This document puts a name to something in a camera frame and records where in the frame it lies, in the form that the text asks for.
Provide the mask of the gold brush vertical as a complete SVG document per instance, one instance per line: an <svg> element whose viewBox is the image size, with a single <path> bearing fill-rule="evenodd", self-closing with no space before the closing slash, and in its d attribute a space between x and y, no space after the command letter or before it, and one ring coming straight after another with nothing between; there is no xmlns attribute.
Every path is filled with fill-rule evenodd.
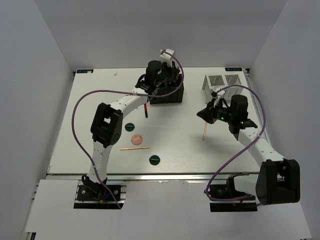
<svg viewBox="0 0 320 240"><path fill-rule="evenodd" d="M202 140L203 140L203 141L206 139L207 125L208 125L208 123L205 122L204 130L203 130L203 137L202 137Z"/></svg>

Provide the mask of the red black lip pencil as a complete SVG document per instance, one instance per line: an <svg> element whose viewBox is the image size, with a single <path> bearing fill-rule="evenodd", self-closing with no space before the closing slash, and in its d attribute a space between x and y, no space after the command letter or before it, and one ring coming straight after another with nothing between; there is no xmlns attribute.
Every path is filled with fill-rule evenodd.
<svg viewBox="0 0 320 240"><path fill-rule="evenodd" d="M144 114L145 114L145 118L148 118L148 108L147 108L147 104L144 104Z"/></svg>

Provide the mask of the pink puff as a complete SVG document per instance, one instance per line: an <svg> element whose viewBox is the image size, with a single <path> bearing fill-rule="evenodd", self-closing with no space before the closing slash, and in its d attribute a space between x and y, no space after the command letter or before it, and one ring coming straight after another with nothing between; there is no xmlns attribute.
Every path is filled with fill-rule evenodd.
<svg viewBox="0 0 320 240"><path fill-rule="evenodd" d="M130 141L133 145L138 146L143 142L143 137L140 134L134 134Z"/></svg>

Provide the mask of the gold brush horizontal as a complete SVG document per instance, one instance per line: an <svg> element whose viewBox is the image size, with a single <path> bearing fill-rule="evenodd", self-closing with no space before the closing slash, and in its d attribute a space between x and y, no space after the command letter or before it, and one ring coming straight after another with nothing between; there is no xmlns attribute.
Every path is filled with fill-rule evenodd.
<svg viewBox="0 0 320 240"><path fill-rule="evenodd" d="M146 150L150 149L150 146L142 146L142 147L126 147L126 148L120 148L120 151L132 151L132 150Z"/></svg>

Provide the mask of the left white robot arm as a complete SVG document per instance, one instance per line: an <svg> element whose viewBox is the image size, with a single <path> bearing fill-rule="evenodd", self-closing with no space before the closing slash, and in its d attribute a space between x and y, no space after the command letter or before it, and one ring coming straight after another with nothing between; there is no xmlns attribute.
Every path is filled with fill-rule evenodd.
<svg viewBox="0 0 320 240"><path fill-rule="evenodd" d="M121 137L123 120L133 110L159 98L171 98L183 86L181 68L171 60L152 60L148 63L145 74L141 75L130 92L110 104L100 103L96 109L90 132L93 140L93 154L90 158L89 172L83 178L85 185L91 184L88 193L99 200L105 196L107 165L113 145Z"/></svg>

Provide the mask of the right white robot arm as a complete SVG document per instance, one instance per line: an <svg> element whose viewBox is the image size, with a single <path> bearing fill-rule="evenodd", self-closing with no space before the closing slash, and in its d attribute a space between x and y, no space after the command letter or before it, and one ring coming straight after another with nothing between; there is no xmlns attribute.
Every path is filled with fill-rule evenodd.
<svg viewBox="0 0 320 240"><path fill-rule="evenodd" d="M233 95L230 104L224 98L212 99L196 114L208 124L222 121L260 165L259 173L230 175L223 193L236 200L250 195L262 205L297 203L300 201L300 165L295 159L286 159L263 138L258 126L249 119L248 99Z"/></svg>

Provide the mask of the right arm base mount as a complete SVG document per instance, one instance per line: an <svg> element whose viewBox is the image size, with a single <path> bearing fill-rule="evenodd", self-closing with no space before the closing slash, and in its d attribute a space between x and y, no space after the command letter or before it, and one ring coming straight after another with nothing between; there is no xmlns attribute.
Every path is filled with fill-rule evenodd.
<svg viewBox="0 0 320 240"><path fill-rule="evenodd" d="M240 175L230 175L225 183L211 184L208 194L212 200L209 203L211 213L237 213L257 212L258 206L254 196L246 197L247 193L237 191L234 185L234 178Z"/></svg>

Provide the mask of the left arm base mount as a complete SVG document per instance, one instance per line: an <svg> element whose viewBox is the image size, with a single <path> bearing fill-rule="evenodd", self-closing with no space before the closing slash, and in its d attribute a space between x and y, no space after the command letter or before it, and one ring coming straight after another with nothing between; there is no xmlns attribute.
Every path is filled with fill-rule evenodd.
<svg viewBox="0 0 320 240"><path fill-rule="evenodd" d="M126 199L127 186L117 183L93 182L86 175L78 183L73 208L87 210L120 210Z"/></svg>

